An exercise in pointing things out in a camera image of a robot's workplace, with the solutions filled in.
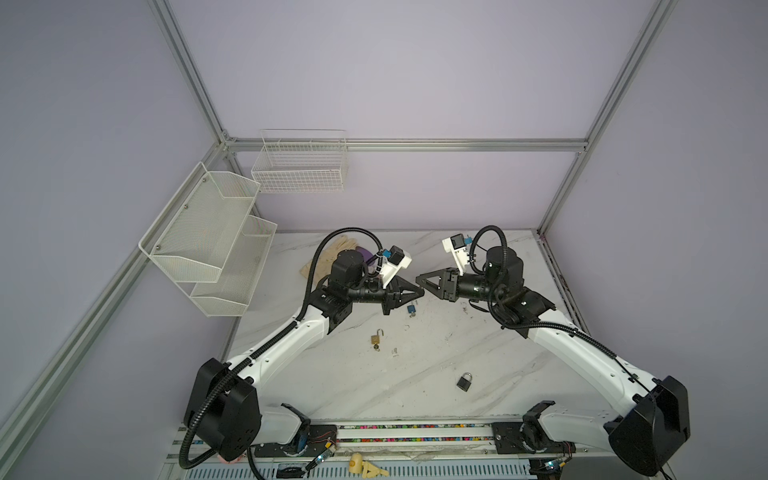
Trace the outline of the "brass padlock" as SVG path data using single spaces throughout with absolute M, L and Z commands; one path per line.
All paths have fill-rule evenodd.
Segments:
M 376 333 L 371 336 L 371 345 L 375 351 L 379 351 L 381 349 L 381 340 L 383 337 L 384 331 L 382 329 L 378 329 Z

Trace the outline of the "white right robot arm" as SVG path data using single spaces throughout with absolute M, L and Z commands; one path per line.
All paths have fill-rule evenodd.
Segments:
M 478 304 L 505 331 L 549 351 L 588 382 L 611 410 L 579 411 L 541 401 L 527 413 L 525 435 L 611 451 L 634 472 L 669 475 L 665 467 L 691 436 L 689 395 L 681 381 L 655 376 L 623 359 L 585 333 L 555 303 L 525 283 L 525 263 L 495 225 L 468 238 L 442 242 L 454 266 L 416 278 L 417 284 L 449 302 Z

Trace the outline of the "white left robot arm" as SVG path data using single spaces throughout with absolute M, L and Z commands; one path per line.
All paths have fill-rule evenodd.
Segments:
M 372 232 L 360 234 L 375 243 L 365 257 L 356 248 L 342 250 L 330 272 L 316 275 L 325 247 L 350 233 L 344 227 L 328 234 L 309 263 L 300 308 L 275 333 L 249 350 L 222 362 L 210 359 L 197 372 L 183 423 L 178 464 L 184 470 L 213 457 L 234 461 L 256 446 L 283 446 L 303 452 L 310 440 L 310 419 L 288 403 L 268 405 L 261 399 L 267 384 L 302 352 L 332 333 L 357 303 L 377 304 L 383 314 L 423 296 L 423 288 L 405 280 L 410 254 L 398 246 L 384 248 Z

